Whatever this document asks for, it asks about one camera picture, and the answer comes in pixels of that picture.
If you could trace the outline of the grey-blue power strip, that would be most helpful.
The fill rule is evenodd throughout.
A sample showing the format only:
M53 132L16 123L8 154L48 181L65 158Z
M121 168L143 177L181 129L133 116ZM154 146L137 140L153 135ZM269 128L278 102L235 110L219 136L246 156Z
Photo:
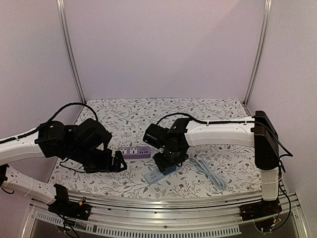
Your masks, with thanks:
M148 184L153 184L153 183L163 179L164 177L166 177L166 176L164 176L159 169L154 169L154 170L152 170L149 173L144 175L144 178Z

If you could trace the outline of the blue cube plug adapter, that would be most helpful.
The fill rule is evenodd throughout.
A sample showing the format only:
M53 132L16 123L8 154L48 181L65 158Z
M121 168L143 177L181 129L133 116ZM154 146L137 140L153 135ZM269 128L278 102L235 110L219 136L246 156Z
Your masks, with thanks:
M172 166L172 167L169 167L167 169L165 169L164 171L162 171L161 173L164 175L164 176L167 176L169 175L170 173L172 172L175 172L176 170L180 169L182 166L180 165L175 165L175 166Z

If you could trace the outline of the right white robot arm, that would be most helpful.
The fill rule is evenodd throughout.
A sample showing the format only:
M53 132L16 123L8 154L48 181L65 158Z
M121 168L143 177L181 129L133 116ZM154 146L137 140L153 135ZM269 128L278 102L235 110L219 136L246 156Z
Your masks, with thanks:
M151 123L143 141L157 149L154 161L160 171L179 166L188 159L190 147L227 144L253 147L255 165L261 173L262 201L256 206L260 216L275 209L279 194L280 149L292 153L280 142L278 134L264 111L254 116L229 120L199 120L187 113L178 113L170 128Z

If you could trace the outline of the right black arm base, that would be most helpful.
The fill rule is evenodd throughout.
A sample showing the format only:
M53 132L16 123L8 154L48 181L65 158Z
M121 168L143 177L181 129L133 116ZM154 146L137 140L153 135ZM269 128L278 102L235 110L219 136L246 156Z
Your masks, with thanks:
M241 205L239 210L242 220L248 221L280 213L282 207L278 199L274 201L265 201L262 199L258 202Z

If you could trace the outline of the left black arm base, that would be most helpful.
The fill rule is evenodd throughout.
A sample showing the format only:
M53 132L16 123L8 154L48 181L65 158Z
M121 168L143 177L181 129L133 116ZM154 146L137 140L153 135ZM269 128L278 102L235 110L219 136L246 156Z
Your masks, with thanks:
M82 197L79 201L57 199L48 205L48 210L52 213L84 221L89 219L91 209L92 207L86 202L85 197Z

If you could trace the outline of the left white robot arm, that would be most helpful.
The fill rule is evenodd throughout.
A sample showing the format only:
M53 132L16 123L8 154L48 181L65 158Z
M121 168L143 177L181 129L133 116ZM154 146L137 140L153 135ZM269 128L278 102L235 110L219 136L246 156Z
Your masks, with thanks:
M62 106L46 122L20 135L0 141L0 187L9 194L20 191L25 196L37 199L48 206L70 215L73 206L83 201L71 202L68 190L60 184L42 183L24 175L10 166L10 163L32 159L53 158L72 160L83 166L83 172L119 173L127 169L121 151L113 152L107 146L112 134L99 122L96 112L79 125L64 125L56 116L72 106Z

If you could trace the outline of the purple power strip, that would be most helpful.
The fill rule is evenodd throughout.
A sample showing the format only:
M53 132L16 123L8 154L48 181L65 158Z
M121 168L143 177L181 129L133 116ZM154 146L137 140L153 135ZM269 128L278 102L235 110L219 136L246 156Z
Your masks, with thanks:
M147 159L151 157L149 146L121 147L119 148L124 159Z

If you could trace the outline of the floral patterned table mat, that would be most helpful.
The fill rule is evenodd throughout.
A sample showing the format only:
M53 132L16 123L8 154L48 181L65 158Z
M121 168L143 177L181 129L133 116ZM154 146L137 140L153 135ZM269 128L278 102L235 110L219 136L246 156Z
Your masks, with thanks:
M188 113L201 120L243 118L247 115L237 99L102 99L90 100L77 123L98 117L112 133L109 147L143 145L143 135L151 123L170 127L176 113ZM163 179L149 184L145 175L156 168L153 159L128 159L127 170L120 173L85 174L74 161L57 162L49 179L70 191L101 196L144 199L185 199L259 192L261 174L254 163L253 148L239 145L202 145L190 148L190 157L197 156L222 176L227 187L217 189L207 175L187 160L182 167Z

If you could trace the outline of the aluminium front rail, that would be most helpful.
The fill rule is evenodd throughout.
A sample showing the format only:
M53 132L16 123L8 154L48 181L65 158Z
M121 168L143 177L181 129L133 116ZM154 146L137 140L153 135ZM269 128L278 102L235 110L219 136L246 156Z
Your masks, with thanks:
M147 200L89 196L88 220L64 219L32 201L25 238L307 238L309 231L295 193L280 195L278 215L243 220L240 207L258 202L259 192Z

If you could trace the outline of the left aluminium frame post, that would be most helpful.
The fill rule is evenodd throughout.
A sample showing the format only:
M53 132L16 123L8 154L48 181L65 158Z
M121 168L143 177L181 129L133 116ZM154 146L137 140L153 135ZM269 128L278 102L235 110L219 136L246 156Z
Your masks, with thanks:
M67 24L67 16L65 10L65 2L63 0L57 0L57 12L59 16L59 22L62 32L62 38L64 41L64 46L66 50L67 59L69 62L70 71L73 77L74 85L81 103L86 103L86 97L84 94L83 86L79 77L79 72L76 65L76 60L72 48L72 43L70 39L69 28Z

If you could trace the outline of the aluminium frame post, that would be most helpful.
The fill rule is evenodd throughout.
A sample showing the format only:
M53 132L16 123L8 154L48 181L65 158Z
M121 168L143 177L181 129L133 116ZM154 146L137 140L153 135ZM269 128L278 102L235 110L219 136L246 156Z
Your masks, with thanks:
M254 60L253 67L251 70L250 80L249 80L247 90L246 90L244 100L243 100L243 105L245 107L248 106L248 104L251 100L252 92L253 92L253 89L255 86L255 82L257 79L259 69L260 69L260 64L261 64L263 51L264 51L264 47L265 47L266 36L268 33L268 28L269 28L271 9L272 9L272 0L265 0L264 1L264 13L263 13L263 18L262 18L262 25L261 25L261 30L260 30L260 38L259 38L259 42L258 42L258 46L257 46L255 60Z
M70 39L69 28L67 24L67 16L65 10L65 2L63 0L57 0L57 12L59 16L59 22L62 32L62 38L64 41L64 46L66 50L67 59L69 62L70 71L73 77L74 85L81 103L86 103L86 97L84 94L83 86L79 77L79 72L76 65L76 60L72 48L72 43Z

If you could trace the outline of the right aluminium frame post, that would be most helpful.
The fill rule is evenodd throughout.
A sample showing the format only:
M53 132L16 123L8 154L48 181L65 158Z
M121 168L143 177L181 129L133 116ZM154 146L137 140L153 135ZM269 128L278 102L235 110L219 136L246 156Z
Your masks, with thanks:
M263 13L263 18L262 18L262 25L261 25L261 30L260 30L260 38L259 38L259 42L258 42L258 46L257 46L255 60L254 60L253 67L251 70L250 80L249 80L247 90L246 90L244 100L243 100L243 105L245 107L248 106L248 104L251 100L252 92L253 92L253 89L255 86L255 82L257 79L259 69L260 69L260 64L261 64L263 51L264 51L264 47L265 47L266 36L268 33L268 28L269 28L271 9L272 9L272 0L265 0L264 1L264 13Z

